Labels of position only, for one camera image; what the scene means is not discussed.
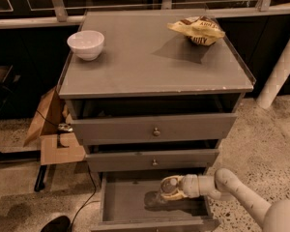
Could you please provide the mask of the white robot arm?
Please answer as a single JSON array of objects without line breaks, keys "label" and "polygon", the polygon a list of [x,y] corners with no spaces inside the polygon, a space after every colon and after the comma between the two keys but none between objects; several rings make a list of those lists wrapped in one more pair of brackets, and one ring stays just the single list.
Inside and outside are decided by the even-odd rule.
[{"label": "white robot arm", "polygon": [[167,201],[208,196],[215,200],[233,198],[246,209],[262,232],[290,232],[290,199],[273,204],[243,184],[229,169],[214,175],[173,175],[160,182],[160,196]]}]

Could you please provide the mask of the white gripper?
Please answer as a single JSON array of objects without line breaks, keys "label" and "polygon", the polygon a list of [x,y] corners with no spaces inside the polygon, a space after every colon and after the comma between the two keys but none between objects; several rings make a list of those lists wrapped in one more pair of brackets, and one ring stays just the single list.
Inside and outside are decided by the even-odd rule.
[{"label": "white gripper", "polygon": [[180,182],[182,184],[182,191],[177,191],[174,193],[166,193],[162,192],[160,194],[160,197],[163,200],[166,201],[176,201],[181,200],[186,197],[188,198],[195,198],[200,196],[200,190],[199,190],[199,182],[198,182],[198,176],[188,174],[186,176],[184,175],[172,175],[168,176],[162,179],[162,182],[170,181],[170,180],[176,180],[177,182]]}]

